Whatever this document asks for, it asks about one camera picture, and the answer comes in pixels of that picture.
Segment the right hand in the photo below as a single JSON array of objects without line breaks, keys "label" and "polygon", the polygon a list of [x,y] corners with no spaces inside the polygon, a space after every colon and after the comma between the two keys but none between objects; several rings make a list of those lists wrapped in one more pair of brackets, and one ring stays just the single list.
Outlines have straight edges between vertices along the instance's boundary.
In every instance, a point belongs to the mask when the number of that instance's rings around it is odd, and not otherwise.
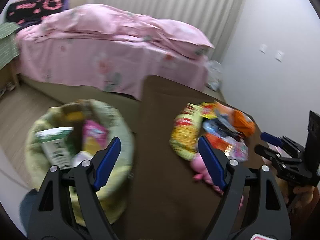
[{"label": "right hand", "polygon": [[276,177],[276,181],[281,190],[281,194],[286,204],[290,206],[288,213],[305,214],[310,216],[319,201],[318,187],[314,186],[297,186],[289,189],[285,180]]}]

